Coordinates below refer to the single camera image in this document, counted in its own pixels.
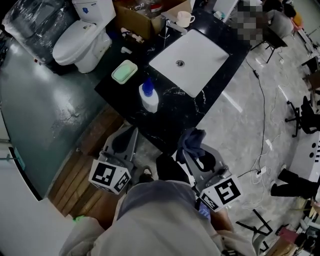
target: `soap dish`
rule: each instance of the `soap dish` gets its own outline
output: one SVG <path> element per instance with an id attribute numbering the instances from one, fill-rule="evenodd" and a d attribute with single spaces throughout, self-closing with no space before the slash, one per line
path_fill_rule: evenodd
<path id="1" fill-rule="evenodd" d="M 113 80 L 120 85 L 125 84 L 138 70 L 138 66 L 126 59 L 111 74 Z"/>

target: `sink drain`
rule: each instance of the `sink drain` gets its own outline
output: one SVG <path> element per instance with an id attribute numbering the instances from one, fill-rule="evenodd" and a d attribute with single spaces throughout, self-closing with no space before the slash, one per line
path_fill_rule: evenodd
<path id="1" fill-rule="evenodd" d="M 184 65 L 185 65 L 185 62 L 183 61 L 183 60 L 177 60 L 176 62 L 175 62 L 175 64 L 178 66 L 178 67 L 183 67 Z"/>

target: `dark blue cloth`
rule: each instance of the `dark blue cloth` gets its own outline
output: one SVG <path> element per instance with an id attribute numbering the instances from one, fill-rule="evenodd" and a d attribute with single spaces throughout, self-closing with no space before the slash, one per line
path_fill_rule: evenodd
<path id="1" fill-rule="evenodd" d="M 197 128 L 185 130 L 178 141 L 176 160 L 181 164 L 186 162 L 183 150 L 192 155 L 195 160 L 197 160 L 199 157 L 203 157 L 206 152 L 201 148 L 201 143 L 205 136 L 205 130 L 199 130 Z"/>

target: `mug handle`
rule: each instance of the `mug handle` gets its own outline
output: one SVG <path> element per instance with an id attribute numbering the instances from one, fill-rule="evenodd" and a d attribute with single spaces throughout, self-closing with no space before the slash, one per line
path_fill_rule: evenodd
<path id="1" fill-rule="evenodd" d="M 191 16 L 191 19 L 190 19 L 190 23 L 194 22 L 195 19 L 196 19 L 196 17 L 192 15 L 192 16 Z"/>

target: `toilet lid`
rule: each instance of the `toilet lid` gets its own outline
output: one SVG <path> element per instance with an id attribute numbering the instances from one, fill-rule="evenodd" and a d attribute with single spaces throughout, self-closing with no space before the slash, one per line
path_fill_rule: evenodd
<path id="1" fill-rule="evenodd" d="M 77 20 L 56 42 L 52 52 L 53 57 L 59 60 L 72 56 L 96 29 L 97 26 L 93 23 Z"/>

